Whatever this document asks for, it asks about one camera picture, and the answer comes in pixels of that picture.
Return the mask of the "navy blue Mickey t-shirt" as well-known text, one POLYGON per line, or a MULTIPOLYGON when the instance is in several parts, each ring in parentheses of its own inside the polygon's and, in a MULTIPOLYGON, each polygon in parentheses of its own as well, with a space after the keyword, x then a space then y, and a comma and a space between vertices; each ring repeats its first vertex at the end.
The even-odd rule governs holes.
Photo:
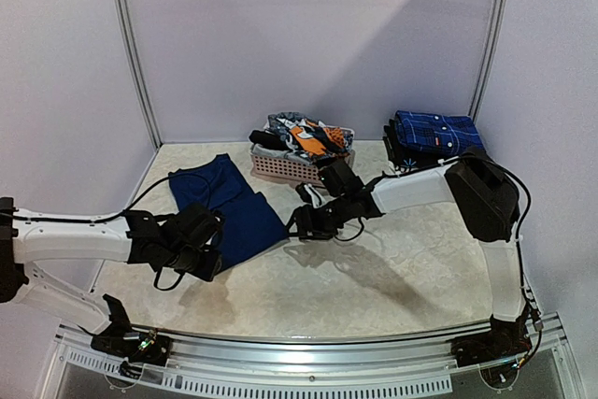
POLYGON ((224 217, 221 269, 226 271, 289 238, 287 229, 264 195, 247 183, 228 154, 210 163, 168 174, 177 207, 199 202, 224 217))

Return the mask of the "orange patterned garment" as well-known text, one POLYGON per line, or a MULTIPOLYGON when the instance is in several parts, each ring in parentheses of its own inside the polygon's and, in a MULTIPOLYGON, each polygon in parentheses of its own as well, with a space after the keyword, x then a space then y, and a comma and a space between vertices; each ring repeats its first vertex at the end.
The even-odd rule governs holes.
POLYGON ((265 130, 308 164, 347 157, 354 140, 353 130, 328 125, 299 112, 270 114, 265 130))

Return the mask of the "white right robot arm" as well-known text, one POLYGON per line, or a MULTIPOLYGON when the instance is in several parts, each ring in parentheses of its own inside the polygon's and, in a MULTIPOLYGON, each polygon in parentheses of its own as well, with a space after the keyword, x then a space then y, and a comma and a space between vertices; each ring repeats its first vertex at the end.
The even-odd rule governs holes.
POLYGON ((363 182, 345 161, 322 168, 320 180, 332 200, 315 207, 304 203, 286 224, 291 237, 330 240, 348 221, 364 222, 399 210, 440 203, 455 205, 463 224, 482 248, 491 285, 491 315, 500 321, 483 338, 483 349, 502 358, 520 340, 511 322, 530 312, 520 249, 520 226, 529 210, 520 197, 530 192, 512 172, 485 151, 439 160, 405 174, 382 174, 363 182))

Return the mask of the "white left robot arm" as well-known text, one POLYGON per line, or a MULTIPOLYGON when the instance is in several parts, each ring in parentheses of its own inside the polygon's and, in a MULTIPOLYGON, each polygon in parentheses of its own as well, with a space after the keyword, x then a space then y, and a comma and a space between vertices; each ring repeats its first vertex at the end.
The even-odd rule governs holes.
POLYGON ((1 200, 1 300, 21 303, 70 321, 120 356, 138 349, 119 302, 86 292, 41 268, 46 261, 104 260, 171 269, 204 281, 221 268, 224 217, 200 203, 154 215, 126 208, 113 215, 49 215, 1 200))

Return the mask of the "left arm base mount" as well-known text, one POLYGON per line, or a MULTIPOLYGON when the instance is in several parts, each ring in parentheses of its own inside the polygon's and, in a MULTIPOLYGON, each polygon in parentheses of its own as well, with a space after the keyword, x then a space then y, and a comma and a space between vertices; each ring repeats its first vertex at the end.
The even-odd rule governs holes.
POLYGON ((108 327, 92 337, 91 348, 122 359, 120 376, 140 379, 146 365, 166 367, 172 339, 157 329, 136 331, 121 301, 108 294, 102 298, 108 306, 108 327))

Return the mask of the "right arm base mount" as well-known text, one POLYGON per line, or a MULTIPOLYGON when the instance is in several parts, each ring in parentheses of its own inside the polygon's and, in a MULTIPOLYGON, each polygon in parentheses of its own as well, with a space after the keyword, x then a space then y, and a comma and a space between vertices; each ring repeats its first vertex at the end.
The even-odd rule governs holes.
POLYGON ((544 329, 540 315, 533 311, 531 320, 537 333, 532 342, 527 318, 515 321, 490 319, 487 332, 455 337, 450 340, 450 353, 459 367, 477 365, 483 382, 496 391, 514 386, 520 371, 538 352, 544 329))

